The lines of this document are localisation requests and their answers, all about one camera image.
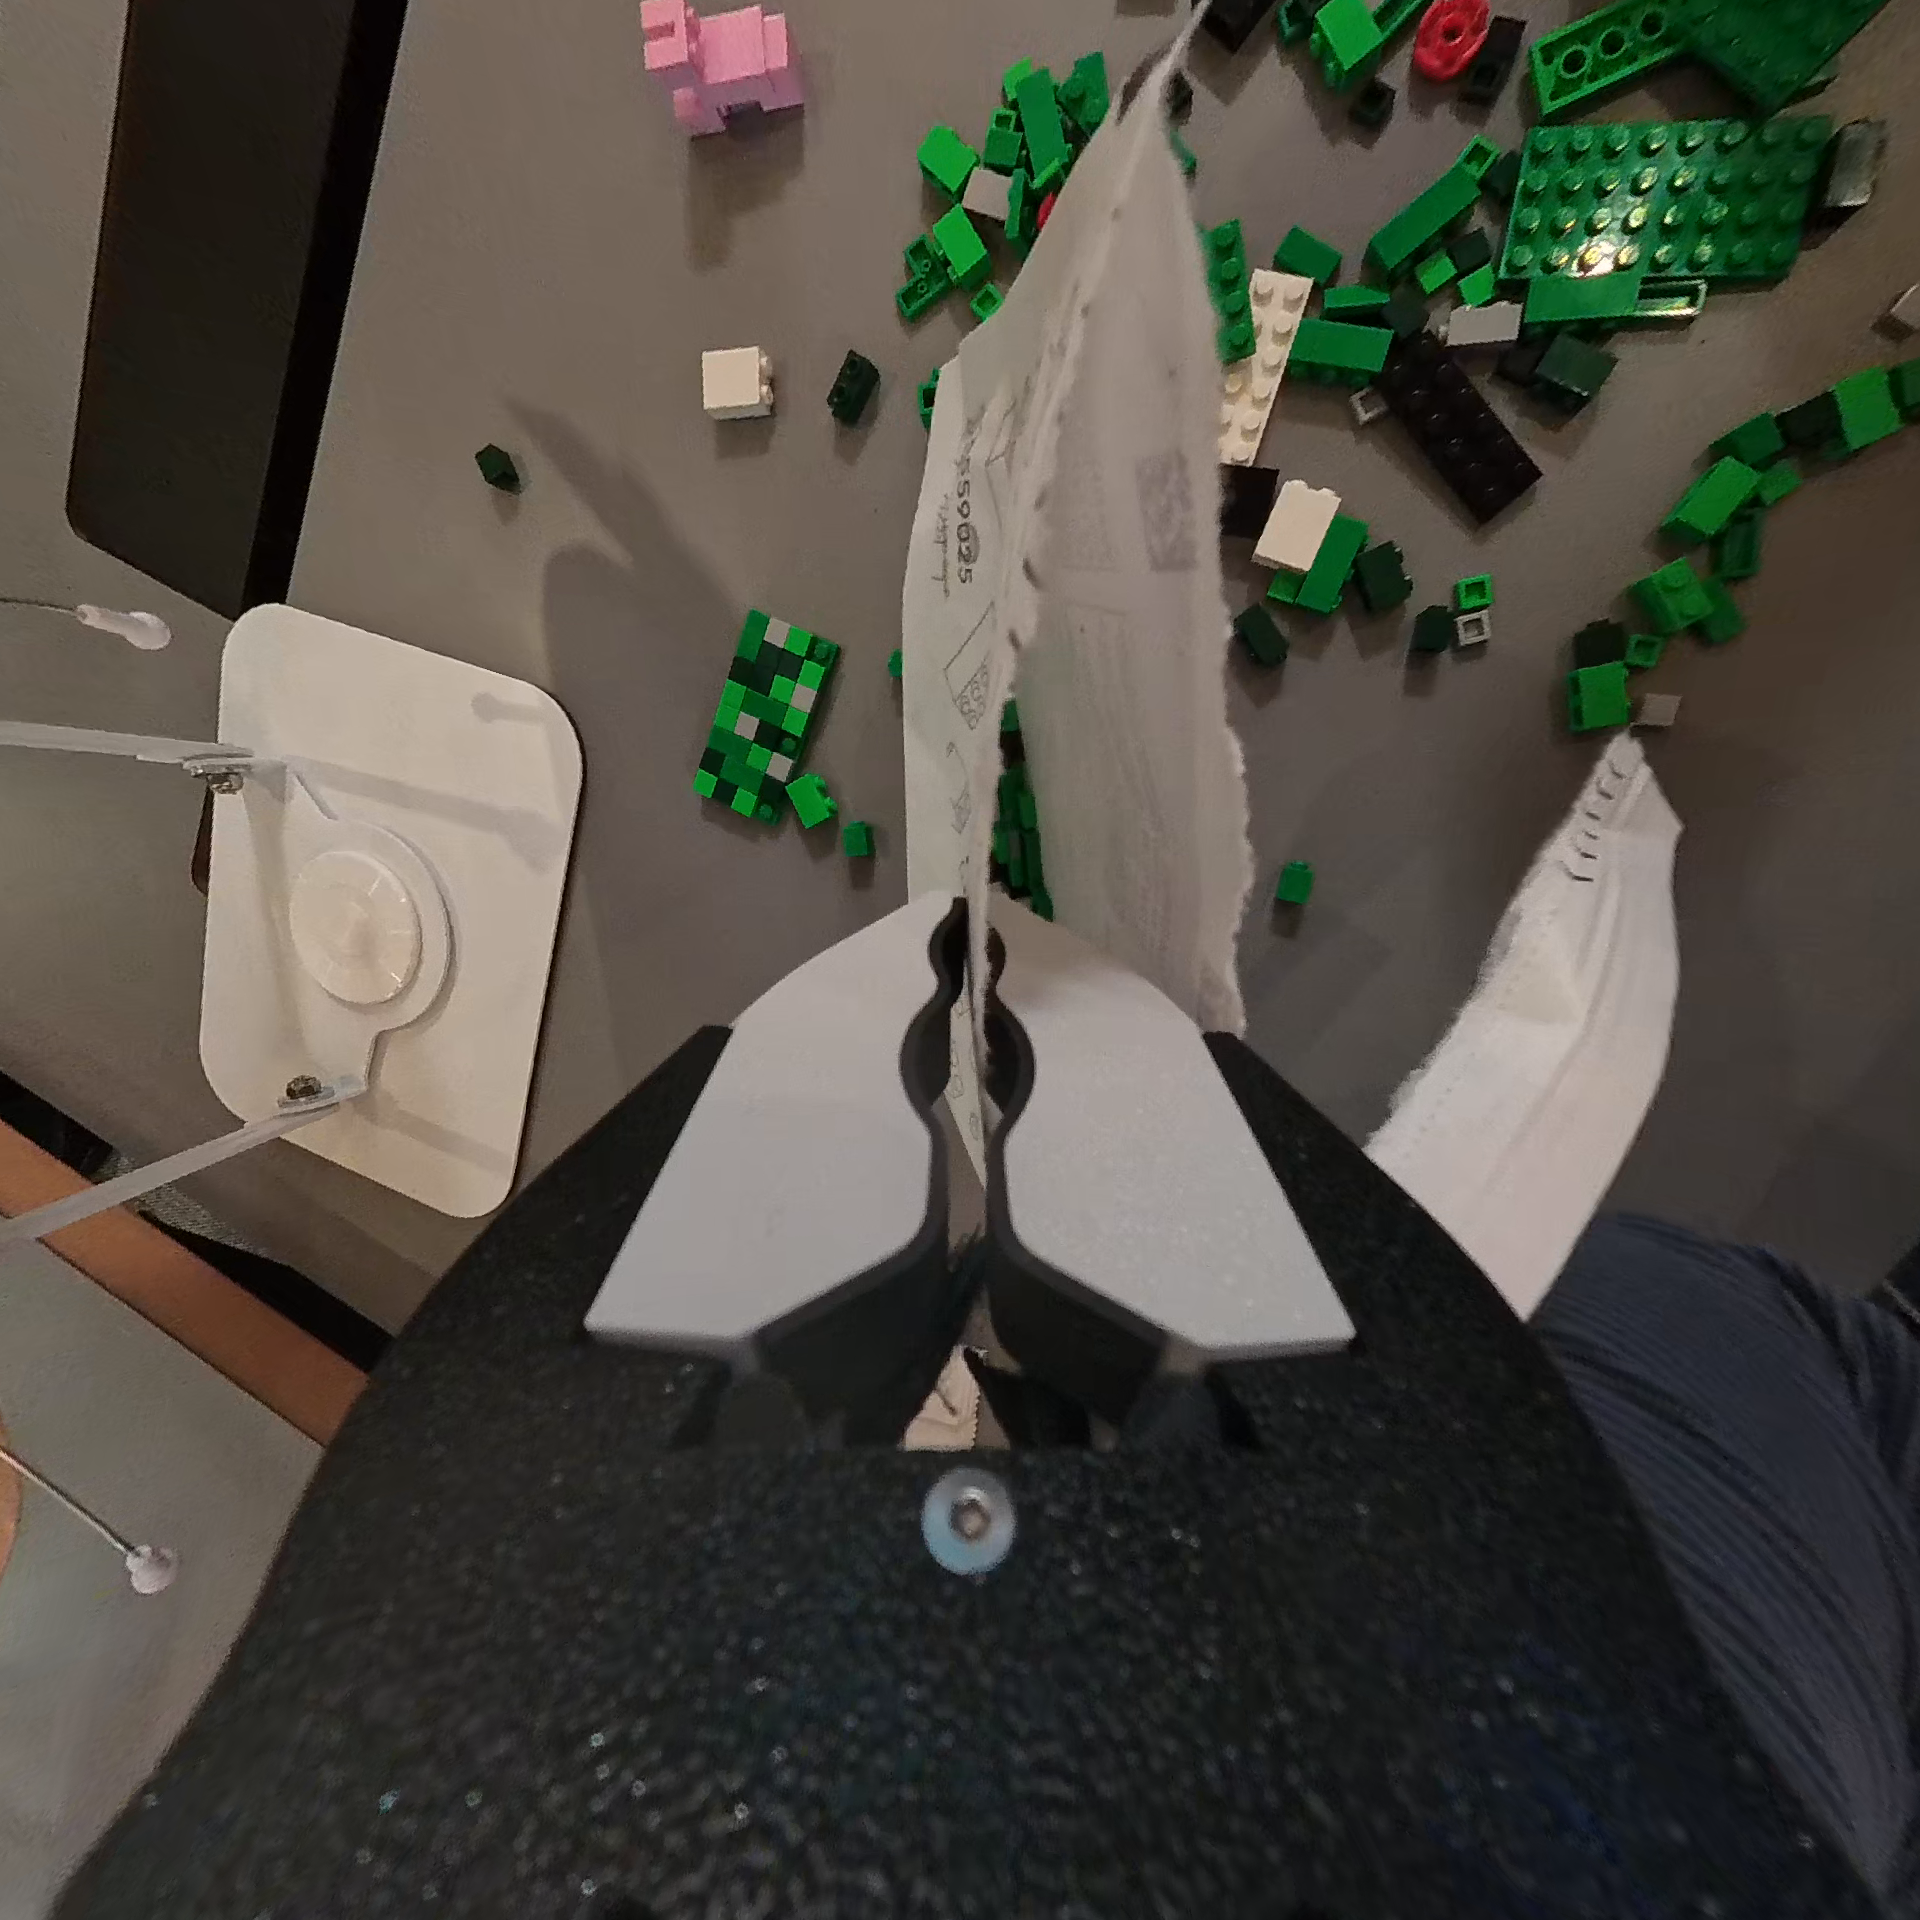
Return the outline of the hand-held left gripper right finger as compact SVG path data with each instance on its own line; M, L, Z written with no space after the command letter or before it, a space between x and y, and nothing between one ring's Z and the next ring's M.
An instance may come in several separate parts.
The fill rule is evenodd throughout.
M990 1315L1015 1364L1142 1384L1343 1352L1353 1322L1203 1028L1048 922L998 922L990 948Z

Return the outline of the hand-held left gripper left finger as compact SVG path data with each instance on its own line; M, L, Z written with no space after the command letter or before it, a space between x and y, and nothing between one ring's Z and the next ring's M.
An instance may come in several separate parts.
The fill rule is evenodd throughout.
M590 1338L776 1363L806 1323L939 1265L939 1114L964 900L919 896L733 1020L588 1315Z

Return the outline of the white printed paper bag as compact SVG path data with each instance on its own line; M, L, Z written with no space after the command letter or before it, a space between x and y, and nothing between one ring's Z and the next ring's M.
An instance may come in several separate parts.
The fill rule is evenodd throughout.
M990 939L998 922L1041 922L990 880L1007 698L1051 923L1205 1036L1243 1028L1237 939L1255 863L1225 689L1221 369L1166 108L1193 38L1184 24L1112 94L998 314L943 366L908 544L908 895L966 904L949 1103L985 1192ZM1108 1426L1149 1384L1017 1371Z

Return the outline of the grey desk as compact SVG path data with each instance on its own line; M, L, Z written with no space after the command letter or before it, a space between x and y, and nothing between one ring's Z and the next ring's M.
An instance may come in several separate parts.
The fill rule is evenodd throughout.
M964 304L895 316L917 147L979 137L1000 71L1103 50L1153 6L788 6L806 100L718 140L673 129L636 6L409 6L291 601L533 681L585 790L520 1171L685 1033L905 895L895 644L926 435L917 382ZM1781 287L1615 343L1569 420L1492 377L1543 483L1473 531L1393 424L1289 385L1264 457L1393 543L1407 609L1287 622L1235 660L1256 896L1247 1040L1365 1139L1471 986L1531 854L1593 761L1563 723L1567 641L1627 618L1707 446L1891 360L1915 283L1915 6L1887 6L1815 100L1887 124L1869 208ZM775 414L716 424L702 352L757 345ZM848 348L879 387L828 414ZM502 446L520 495L479 479ZM1495 576L1492 638L1407 656L1409 618ZM1766 518L1741 638L1676 644L1652 738L1684 822L1681 990L1659 1103L1614 1206L1875 1284L1915 1242L1915 432ZM839 816L753 827L692 792L749 609L836 641L806 754ZM840 827L876 827L873 860ZM1275 908L1280 867L1315 865Z

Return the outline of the green mosaic plate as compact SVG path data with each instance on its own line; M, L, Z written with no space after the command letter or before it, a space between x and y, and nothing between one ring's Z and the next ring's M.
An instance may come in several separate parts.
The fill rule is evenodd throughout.
M716 702L692 792L753 827L793 811L787 790L803 779L843 648L787 618L743 616Z

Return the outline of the person's blue ribbed sweater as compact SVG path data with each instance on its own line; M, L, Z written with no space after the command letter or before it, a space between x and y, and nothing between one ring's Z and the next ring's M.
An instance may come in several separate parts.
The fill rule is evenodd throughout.
M1879 1908L1915 1916L1915 1255L1856 1299L1605 1217L1531 1328L1751 1735Z

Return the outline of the grey table with wooden edge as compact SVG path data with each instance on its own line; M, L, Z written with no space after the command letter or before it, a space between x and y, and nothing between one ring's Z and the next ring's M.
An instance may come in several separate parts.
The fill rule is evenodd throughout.
M239 1638L319 1447L40 1242L5 1250L3 1913L46 1916Z

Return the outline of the long black plate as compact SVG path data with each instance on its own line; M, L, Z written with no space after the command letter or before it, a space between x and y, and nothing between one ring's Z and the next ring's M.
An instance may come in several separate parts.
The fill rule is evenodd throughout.
M1376 390L1476 527L1497 521L1541 483L1525 446L1431 334L1393 336Z

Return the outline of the long white plate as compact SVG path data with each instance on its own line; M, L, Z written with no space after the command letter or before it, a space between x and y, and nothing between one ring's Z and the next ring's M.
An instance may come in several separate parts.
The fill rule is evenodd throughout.
M1215 457L1247 467L1259 446L1302 321L1311 316L1315 281L1293 273L1255 271L1246 289L1246 322L1235 356L1221 370Z

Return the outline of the curved row of green bricks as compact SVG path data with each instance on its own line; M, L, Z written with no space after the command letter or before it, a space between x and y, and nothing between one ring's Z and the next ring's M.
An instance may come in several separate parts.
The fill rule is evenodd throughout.
M1657 527L1661 562L1623 587L1627 618L1597 618L1567 641L1566 729L1595 736L1643 728L1640 681L1678 641L1716 650L1744 635L1737 592L1759 576L1769 515L1808 481L1915 432L1915 420L1910 354L1755 414L1710 443Z

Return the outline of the large green studded plate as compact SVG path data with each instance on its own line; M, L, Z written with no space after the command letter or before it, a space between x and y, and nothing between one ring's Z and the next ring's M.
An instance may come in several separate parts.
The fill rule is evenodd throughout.
M1537 126L1520 147L1497 281L1619 274L1776 283L1804 250L1835 137L1819 112Z
M1215 362L1227 369L1256 350L1251 268L1240 219L1203 227L1197 231L1206 273L1206 296L1214 308Z
M1684 42L1740 99L1773 114L1796 100L1884 2L1686 2Z

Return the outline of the pile of green bricks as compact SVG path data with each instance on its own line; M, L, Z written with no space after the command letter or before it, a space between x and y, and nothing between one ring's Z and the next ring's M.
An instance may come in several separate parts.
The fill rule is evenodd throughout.
M1238 54L1252 33L1270 20L1277 49L1302 50L1302 73L1315 73L1327 99L1341 105L1349 126L1367 137L1390 126L1401 100L1401 88L1388 78L1388 62L1397 50L1407 55L1407 80L1448 97L1454 105L1473 114L1476 124L1520 88L1525 137L1537 129L1527 50L1545 33L1534 33L1525 16L1512 12L1517 6L1487 6L1492 24L1476 62L1460 80L1431 86L1413 68L1413 40L1427 8L1193 6L1200 33L1222 54ZM1764 122L1784 112L1813 112L1809 105L1832 86L1841 55L1857 38L1852 38L1837 60L1781 112L1761 114L1707 71L1732 112L1654 122ZM1595 105L1552 129L1620 122L1593 119ZM1009 65L998 80L996 105L981 140L935 124L919 144L917 164L939 212L902 250L902 283L895 291L900 321L919 322L949 297L964 299L975 322L993 319L1009 291L996 283L998 266L1017 273L1027 264L1039 240L1030 231L1039 195L1059 185L1060 203L1073 164L1112 112L1107 60L1101 54L1088 54L1060 76L1032 60ZM1864 116L1832 124L1837 132L1815 185L1799 259L1808 242L1853 219L1879 185L1885 122ZM1243 240L1251 274L1275 271L1315 281L1311 316L1300 326L1284 376L1343 390L1358 426L1392 419L1376 390L1385 352L1393 336L1427 332L1471 385L1462 362L1469 354L1492 354L1497 377L1543 410L1573 419L1597 399L1615 370L1611 340L1620 332L1686 326L1715 292L1757 292L1784 281L1715 291L1700 279L1643 281L1619 274L1537 279L1527 296L1503 291L1497 281L1497 259L1525 137L1502 144L1473 131L1439 176L1423 184L1365 250L1350 257L1302 224L1283 233L1264 266L1251 259ZM1267 601L1331 616L1345 592L1358 592L1353 564L1359 551L1372 547L1367 536L1369 527L1363 519L1336 513L1305 576L1268 572Z

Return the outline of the pink brick pig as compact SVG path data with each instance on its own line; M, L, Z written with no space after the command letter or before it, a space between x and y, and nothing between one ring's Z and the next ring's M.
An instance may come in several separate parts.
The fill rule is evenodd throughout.
M667 91L679 129L711 137L743 110L803 108L799 57L787 16L748 6L700 14L691 2L641 2L644 71Z

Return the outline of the green plate with holes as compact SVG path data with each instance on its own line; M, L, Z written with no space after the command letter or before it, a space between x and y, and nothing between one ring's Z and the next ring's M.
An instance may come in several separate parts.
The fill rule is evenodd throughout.
M1724 10L1724 2L1614 2L1545 33L1527 49L1536 122L1557 126L1670 62L1704 76L1694 40Z

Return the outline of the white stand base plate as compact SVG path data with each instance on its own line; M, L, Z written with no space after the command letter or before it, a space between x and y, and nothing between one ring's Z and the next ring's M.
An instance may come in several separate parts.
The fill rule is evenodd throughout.
M239 616L209 738L5 723L209 793L199 1058L239 1128L5 1222L43 1242L269 1142L445 1217L511 1188L585 786L560 705L286 606Z

